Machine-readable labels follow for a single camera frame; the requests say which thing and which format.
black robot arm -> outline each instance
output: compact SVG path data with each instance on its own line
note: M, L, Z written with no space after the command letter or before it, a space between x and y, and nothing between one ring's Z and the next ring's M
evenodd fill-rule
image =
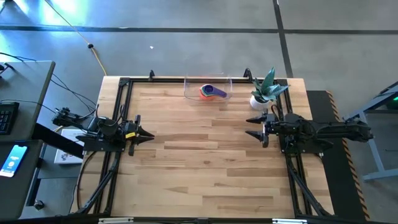
M86 151L122 152L126 141L131 140L129 155L134 155L134 146L154 139L154 135L143 130L140 125L141 116L137 115L134 121L114 121L106 117L88 114L80 116L71 113L68 108L57 109L52 119L58 126L73 126L86 131L76 138L85 143Z
M287 141L298 146L309 144L321 145L323 150L332 147L326 139L348 138L352 141L367 142L373 138L371 128L359 119L345 122L317 123L303 117L289 113L284 121L278 121L273 114L263 113L257 118L247 119L250 123L262 123L262 131L246 131L248 134L262 142L263 147L268 146L268 135L276 134L286 136Z

black mat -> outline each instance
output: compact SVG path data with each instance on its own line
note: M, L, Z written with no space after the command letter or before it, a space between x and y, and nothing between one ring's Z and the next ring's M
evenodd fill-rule
M335 114L326 91L307 91L312 118L317 122L335 122ZM333 148L325 151L323 166L335 215L365 220L366 207L361 203L342 139L331 139Z

green plant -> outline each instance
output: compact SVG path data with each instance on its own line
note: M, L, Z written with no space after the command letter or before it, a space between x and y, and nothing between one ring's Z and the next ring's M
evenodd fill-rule
M251 94L260 103L267 103L268 101L275 101L276 97L285 91L289 86L281 86L280 84L274 85L275 69L269 70L264 81L261 85L257 78L254 79L253 84L256 87L255 91Z

orange object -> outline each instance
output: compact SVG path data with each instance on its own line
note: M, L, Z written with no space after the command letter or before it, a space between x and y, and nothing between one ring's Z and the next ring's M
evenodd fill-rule
M214 99L216 98L216 96L205 96L205 95L201 92L200 89L199 89L199 92L200 92L200 99L201 99L201 100L211 101L211 100L214 100Z

black desk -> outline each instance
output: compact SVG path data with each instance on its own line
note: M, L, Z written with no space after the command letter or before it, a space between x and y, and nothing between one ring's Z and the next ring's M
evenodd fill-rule
M38 102L38 104L19 101L18 115L11 134L0 136L0 142L40 139L49 145L83 158L81 145L36 123L42 109L39 104L44 101L55 62L8 62L8 64L13 69L8 68L1 74L0 100L28 100Z
M0 142L0 166L4 164L15 144L27 146L28 150L13 177L0 176L0 220L13 220L20 217L43 141Z
M0 136L0 152L4 156L4 160L0 160L0 165L5 161L12 148L9 148L9 145L14 145L15 141L40 142L40 147L38 144L32 143L33 145L21 162L16 176L10 179L0 177L0 220L19 218L26 199L26 205L33 206L40 185L40 178L38 178L40 164L37 163L37 160L43 142L83 158L81 145L37 123L55 62L9 62L8 64L12 69L8 68L1 74L0 100L27 100L38 104L19 101L18 115L11 134Z

